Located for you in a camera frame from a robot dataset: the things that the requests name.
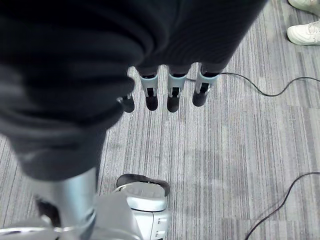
robotic finger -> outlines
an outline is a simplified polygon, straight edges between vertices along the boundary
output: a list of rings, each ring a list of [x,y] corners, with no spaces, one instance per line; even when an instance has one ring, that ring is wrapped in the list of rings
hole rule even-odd
[[[221,71],[216,71],[210,68],[209,65],[203,63],[198,71],[195,82],[192,103],[196,107],[201,107],[206,103],[208,93],[213,84],[217,81]]]
[[[137,67],[142,89],[145,95],[146,107],[150,111],[158,108],[158,66]]]
[[[135,110],[135,101],[131,93],[126,96],[120,97],[118,101],[121,103],[123,110],[126,113],[132,113]]]
[[[171,113],[175,113],[179,109],[180,96],[185,87],[185,81],[189,71],[190,65],[175,66],[169,65],[168,74],[168,98],[167,109]]]

black cable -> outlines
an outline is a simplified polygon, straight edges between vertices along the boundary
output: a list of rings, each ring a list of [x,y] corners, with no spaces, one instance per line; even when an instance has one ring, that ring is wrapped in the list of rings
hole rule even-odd
[[[283,89],[281,92],[279,92],[279,93],[277,93],[277,94],[267,94],[267,93],[264,93],[263,91],[261,91],[261,90],[257,87],[257,85],[255,85],[255,84],[254,84],[248,77],[246,77],[246,76],[243,76],[243,75],[238,74],[238,73],[233,73],[233,72],[222,72],[222,73],[220,73],[220,74],[221,74],[221,75],[222,75],[222,74],[223,74],[223,75],[236,75],[236,76],[242,77],[242,78],[246,79],[249,83],[251,83],[251,84],[255,87],[255,89],[257,89],[257,91],[258,91],[259,93],[261,93],[263,96],[267,96],[267,97],[277,97],[277,96],[283,94],[283,93],[287,90],[287,88],[289,87],[289,85],[292,84],[294,81],[298,81],[298,80],[299,80],[299,81],[302,81],[302,80],[305,80],[305,79],[311,79],[311,80],[315,80],[315,81],[317,81],[317,82],[320,82],[320,80],[318,80],[318,79],[316,79],[316,78],[314,78],[314,77],[310,77],[310,76],[300,76],[300,77],[297,77],[297,78],[291,80],[291,81],[284,87],[284,89]],[[195,81],[196,81],[195,79],[191,79],[191,78],[187,78],[187,80],[189,80],[189,81],[191,81],[191,82],[195,82]]]
[[[289,197],[289,194],[291,192],[291,189],[293,188],[293,186],[296,184],[297,181],[299,181],[300,179],[302,179],[303,177],[306,177],[308,175],[320,175],[320,172],[319,171],[314,171],[314,172],[308,172],[306,174],[303,174],[301,176],[299,176],[298,178],[296,178],[293,183],[291,184],[291,186],[289,187],[288,189],[288,192],[286,193],[285,195],[285,198],[283,200],[283,202],[281,203],[281,205],[275,209],[273,212],[271,212],[268,216],[264,217],[263,219],[261,219],[256,225],[254,225],[253,228],[251,228],[250,232],[245,236],[245,239],[244,240],[248,240],[250,235],[256,230],[256,228],[262,224],[265,220],[267,220],[268,218],[270,218],[273,214],[275,214],[277,211],[279,211],[286,203],[287,201],[287,198]]]

